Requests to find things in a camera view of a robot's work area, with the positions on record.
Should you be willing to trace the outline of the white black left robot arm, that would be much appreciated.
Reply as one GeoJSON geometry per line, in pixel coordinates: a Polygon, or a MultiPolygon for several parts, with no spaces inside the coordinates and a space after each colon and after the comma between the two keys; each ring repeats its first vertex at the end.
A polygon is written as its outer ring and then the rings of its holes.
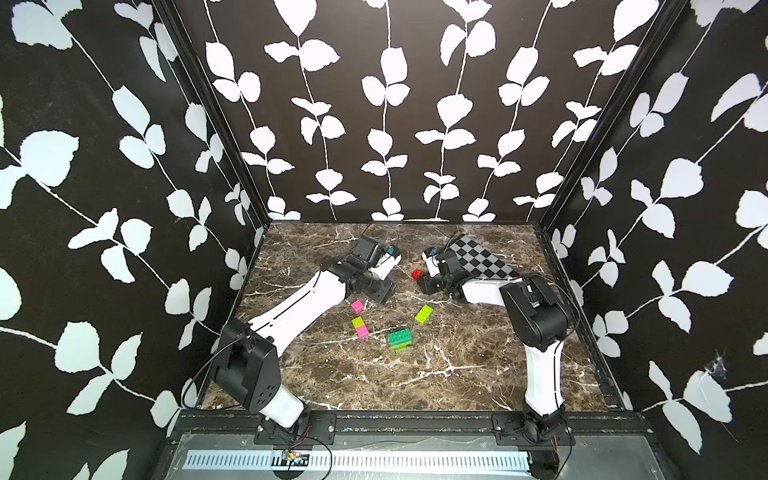
{"type": "Polygon", "coordinates": [[[227,322],[211,359],[210,379],[248,412],[294,429],[307,417],[307,407],[283,385],[281,356],[315,320],[351,294],[386,303],[395,291],[388,275],[401,259],[398,246],[361,236],[351,250],[324,261],[277,306],[247,322],[227,322]]]}

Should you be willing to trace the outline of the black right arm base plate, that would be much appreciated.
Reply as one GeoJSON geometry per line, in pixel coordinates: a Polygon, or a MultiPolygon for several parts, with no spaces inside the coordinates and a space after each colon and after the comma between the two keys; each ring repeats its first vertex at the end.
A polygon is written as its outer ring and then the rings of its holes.
{"type": "Polygon", "coordinates": [[[492,433],[499,446],[548,449],[572,446],[573,438],[563,415],[540,417],[535,412],[505,412],[491,416],[492,433]]]}

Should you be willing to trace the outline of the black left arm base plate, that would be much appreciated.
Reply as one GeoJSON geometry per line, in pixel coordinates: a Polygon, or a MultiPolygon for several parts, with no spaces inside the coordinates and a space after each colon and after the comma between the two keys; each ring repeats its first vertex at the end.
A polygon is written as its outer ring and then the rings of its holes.
{"type": "Polygon", "coordinates": [[[331,411],[308,410],[289,427],[282,427],[274,419],[260,417],[254,436],[256,445],[307,447],[332,445],[335,438],[337,415],[331,411]]]}

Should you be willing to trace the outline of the dark green 2x4 lego brick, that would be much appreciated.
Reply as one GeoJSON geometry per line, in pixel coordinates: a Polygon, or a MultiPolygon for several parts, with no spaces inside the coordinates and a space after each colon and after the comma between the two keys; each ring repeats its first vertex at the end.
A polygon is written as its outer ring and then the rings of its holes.
{"type": "Polygon", "coordinates": [[[408,343],[412,341],[413,341],[413,337],[409,329],[399,330],[388,335],[389,346],[394,344],[408,343]]]}

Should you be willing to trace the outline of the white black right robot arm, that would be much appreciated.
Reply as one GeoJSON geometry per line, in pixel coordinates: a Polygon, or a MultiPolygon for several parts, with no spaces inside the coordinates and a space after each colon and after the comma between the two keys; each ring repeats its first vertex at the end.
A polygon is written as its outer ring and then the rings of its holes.
{"type": "Polygon", "coordinates": [[[428,248],[422,252],[427,271],[416,274],[424,294],[444,292],[469,304],[506,309],[513,331],[525,347],[527,386],[523,425],[531,439],[563,423],[561,355],[572,315],[539,274],[520,275],[487,250],[428,248]]]}

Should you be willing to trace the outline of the lime 2x4 lego brick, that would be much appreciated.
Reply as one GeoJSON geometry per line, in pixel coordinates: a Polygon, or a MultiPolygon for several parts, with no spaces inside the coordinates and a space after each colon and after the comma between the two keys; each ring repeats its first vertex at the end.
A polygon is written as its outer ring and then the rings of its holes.
{"type": "Polygon", "coordinates": [[[420,324],[425,324],[432,315],[434,309],[429,305],[424,305],[415,315],[415,320],[420,324]]]}

